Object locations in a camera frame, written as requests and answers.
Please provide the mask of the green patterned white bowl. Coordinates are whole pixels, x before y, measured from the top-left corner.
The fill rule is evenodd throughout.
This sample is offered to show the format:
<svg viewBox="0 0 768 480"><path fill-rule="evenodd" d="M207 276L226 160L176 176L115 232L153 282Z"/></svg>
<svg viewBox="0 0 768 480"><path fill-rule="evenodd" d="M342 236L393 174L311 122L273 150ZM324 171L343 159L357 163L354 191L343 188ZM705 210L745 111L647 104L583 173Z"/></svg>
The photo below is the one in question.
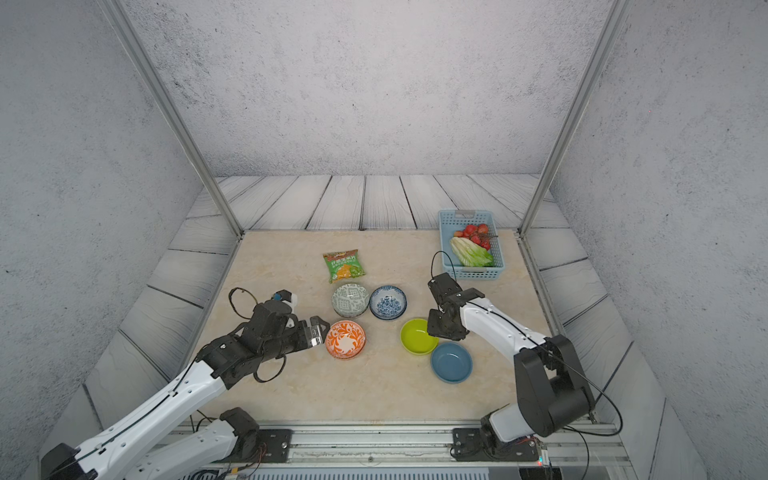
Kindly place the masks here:
<svg viewBox="0 0 768 480"><path fill-rule="evenodd" d="M331 305L342 318L355 318L362 315L369 306L370 294L359 283L340 285L332 294Z"/></svg>

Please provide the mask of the blue floral bowl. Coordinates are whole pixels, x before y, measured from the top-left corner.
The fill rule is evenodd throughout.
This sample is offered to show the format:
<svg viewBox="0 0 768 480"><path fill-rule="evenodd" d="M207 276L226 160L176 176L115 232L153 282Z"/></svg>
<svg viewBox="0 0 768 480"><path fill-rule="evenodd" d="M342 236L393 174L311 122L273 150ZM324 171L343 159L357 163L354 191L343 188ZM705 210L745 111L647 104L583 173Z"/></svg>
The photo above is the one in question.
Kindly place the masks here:
<svg viewBox="0 0 768 480"><path fill-rule="evenodd" d="M407 309L407 297L398 287L383 285L376 288L369 298L369 310L378 319L392 321L401 317Z"/></svg>

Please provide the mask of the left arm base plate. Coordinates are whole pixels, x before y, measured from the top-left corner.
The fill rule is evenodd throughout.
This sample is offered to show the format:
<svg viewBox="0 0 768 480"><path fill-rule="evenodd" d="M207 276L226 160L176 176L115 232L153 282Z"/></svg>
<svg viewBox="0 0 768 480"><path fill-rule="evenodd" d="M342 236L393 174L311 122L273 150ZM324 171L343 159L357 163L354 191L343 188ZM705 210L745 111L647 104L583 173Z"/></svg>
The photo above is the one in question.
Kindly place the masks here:
<svg viewBox="0 0 768 480"><path fill-rule="evenodd" d="M286 463L292 435L291 429L261 429L237 434L232 451L216 459L215 463Z"/></svg>

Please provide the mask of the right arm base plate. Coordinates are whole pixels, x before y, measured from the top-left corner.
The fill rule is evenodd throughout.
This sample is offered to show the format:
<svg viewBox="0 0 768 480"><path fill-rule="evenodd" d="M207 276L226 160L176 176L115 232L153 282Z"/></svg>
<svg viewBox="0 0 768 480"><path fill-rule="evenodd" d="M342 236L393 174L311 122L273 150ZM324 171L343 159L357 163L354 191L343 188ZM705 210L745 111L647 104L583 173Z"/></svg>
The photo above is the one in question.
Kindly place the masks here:
<svg viewBox="0 0 768 480"><path fill-rule="evenodd" d="M454 428L449 453L458 462L538 462L541 457L534 437L502 442L485 427Z"/></svg>

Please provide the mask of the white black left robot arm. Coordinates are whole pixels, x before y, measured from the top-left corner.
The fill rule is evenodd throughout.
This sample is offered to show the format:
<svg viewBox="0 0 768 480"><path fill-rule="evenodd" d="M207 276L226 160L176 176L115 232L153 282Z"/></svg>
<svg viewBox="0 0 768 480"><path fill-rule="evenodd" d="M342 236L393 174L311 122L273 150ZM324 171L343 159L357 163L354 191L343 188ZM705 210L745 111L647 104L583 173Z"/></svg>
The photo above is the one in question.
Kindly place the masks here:
<svg viewBox="0 0 768 480"><path fill-rule="evenodd" d="M76 447L52 448L40 462L42 478L174 479L210 462L260 461L269 439L241 408L186 439L156 445L240 380L257 377L263 363L323 344L329 329L318 316L299 319L290 293L278 292L257 304L250 319L207 343L181 374L121 420Z"/></svg>

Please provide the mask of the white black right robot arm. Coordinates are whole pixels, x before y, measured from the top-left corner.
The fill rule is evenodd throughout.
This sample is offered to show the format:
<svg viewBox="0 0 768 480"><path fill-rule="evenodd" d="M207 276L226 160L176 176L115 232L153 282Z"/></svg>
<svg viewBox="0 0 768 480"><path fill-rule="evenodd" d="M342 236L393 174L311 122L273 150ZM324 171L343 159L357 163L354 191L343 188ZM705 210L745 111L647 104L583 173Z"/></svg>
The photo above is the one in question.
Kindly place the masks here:
<svg viewBox="0 0 768 480"><path fill-rule="evenodd" d="M429 335L459 341L474 333L514 366L517 402L482 420L491 443L546 437L594 409L592 386L565 336L531 330L475 289L439 294L436 305L427 320Z"/></svg>

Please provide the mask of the orange leaf pattern bowl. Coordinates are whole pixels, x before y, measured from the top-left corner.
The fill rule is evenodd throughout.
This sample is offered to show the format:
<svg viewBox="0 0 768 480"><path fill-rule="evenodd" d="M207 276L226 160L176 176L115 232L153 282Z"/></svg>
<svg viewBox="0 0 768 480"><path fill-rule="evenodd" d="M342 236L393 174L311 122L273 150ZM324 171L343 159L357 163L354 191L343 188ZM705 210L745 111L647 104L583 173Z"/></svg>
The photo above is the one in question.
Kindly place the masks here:
<svg viewBox="0 0 768 480"><path fill-rule="evenodd" d="M347 360L357 356L366 341L365 331L359 324L351 320L340 320L331 326L325 347L333 358Z"/></svg>

